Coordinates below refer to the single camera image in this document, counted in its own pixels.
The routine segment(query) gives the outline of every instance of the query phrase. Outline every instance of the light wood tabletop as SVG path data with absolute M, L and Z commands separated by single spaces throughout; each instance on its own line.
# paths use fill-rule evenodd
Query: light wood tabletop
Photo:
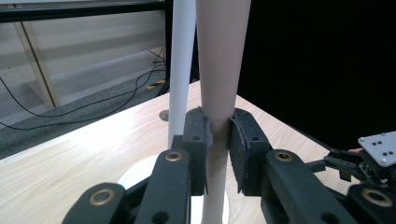
M 61 223 L 78 197 L 103 182 L 117 182 L 137 162 L 167 149 L 169 95 L 157 97 L 106 119 L 29 148 L 0 161 L 0 223 Z M 200 82 L 190 84 L 188 110 L 201 105 Z M 303 161 L 328 151 L 241 97 L 235 107 L 250 112 L 274 148 L 293 151 Z M 337 171 L 317 174 L 328 187 L 346 193 L 352 183 Z M 229 223 L 265 223 L 260 198 L 237 193 L 228 162 Z

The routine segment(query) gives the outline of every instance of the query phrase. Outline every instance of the black curtain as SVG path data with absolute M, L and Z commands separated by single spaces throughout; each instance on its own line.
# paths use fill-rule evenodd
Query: black curtain
M 325 147 L 396 131 L 396 6 L 252 0 L 238 94 Z

